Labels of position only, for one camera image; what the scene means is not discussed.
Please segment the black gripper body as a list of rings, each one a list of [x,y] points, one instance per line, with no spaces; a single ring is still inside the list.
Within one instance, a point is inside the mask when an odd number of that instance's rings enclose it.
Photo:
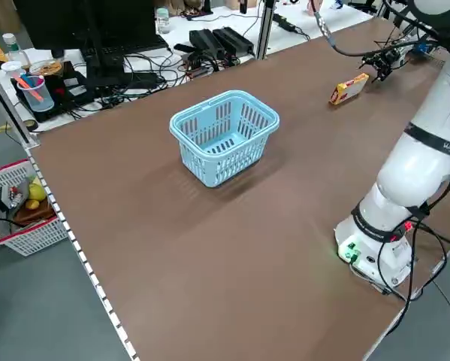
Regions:
[[[382,59],[389,68],[397,68],[402,64],[402,53],[398,49],[386,50]]]

